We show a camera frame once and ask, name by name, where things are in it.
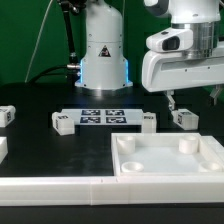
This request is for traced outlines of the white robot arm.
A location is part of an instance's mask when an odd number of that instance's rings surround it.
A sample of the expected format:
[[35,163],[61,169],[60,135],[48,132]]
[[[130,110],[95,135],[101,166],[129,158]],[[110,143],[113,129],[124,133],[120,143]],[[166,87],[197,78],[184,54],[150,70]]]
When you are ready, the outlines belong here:
[[[219,39],[220,0],[144,0],[156,17],[171,26],[146,40],[142,85],[149,92],[211,86],[211,97],[224,90],[224,41]],[[78,87],[98,95],[132,85],[123,57],[123,25],[119,11],[104,0],[87,0],[87,51],[80,63]]]

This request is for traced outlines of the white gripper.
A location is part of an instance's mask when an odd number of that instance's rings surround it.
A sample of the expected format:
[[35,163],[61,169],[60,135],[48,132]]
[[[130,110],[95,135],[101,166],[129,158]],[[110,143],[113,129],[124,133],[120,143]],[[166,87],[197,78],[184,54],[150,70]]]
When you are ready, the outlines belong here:
[[214,50],[206,59],[185,60],[181,52],[149,51],[143,59],[142,85],[149,92],[166,91],[168,107],[175,110],[174,90],[216,85],[210,93],[212,105],[224,90],[224,50]]

